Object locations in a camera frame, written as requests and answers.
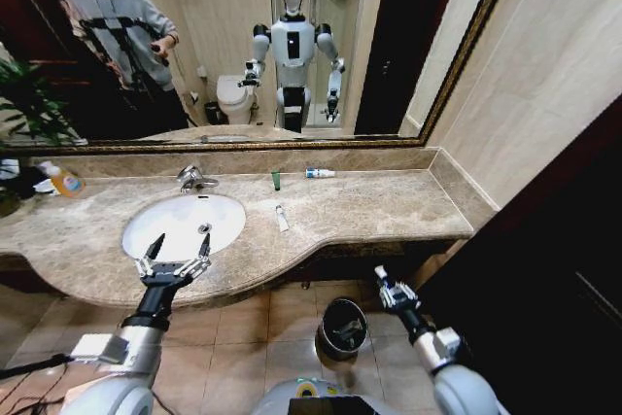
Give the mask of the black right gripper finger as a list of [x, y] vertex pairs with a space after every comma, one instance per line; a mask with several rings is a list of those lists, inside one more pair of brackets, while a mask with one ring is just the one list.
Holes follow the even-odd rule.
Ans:
[[379, 288], [379, 296], [384, 307], [397, 306], [397, 294], [394, 291], [395, 283], [390, 279], [383, 265], [374, 267], [374, 273], [377, 278]]
[[389, 289], [392, 307], [396, 309], [418, 309], [419, 297], [405, 283], [395, 282]]

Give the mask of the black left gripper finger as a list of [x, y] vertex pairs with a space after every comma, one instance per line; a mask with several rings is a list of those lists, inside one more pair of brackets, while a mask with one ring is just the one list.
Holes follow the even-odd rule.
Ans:
[[196, 279], [211, 265], [209, 259], [211, 252], [211, 234], [207, 232], [200, 244], [197, 255], [194, 259], [186, 261], [177, 269], [178, 277], [191, 277]]
[[153, 269], [154, 262], [162, 247], [164, 239], [165, 234], [162, 233], [153, 243], [149, 245], [146, 253], [141, 258], [134, 260], [140, 277], [153, 276], [155, 274]]

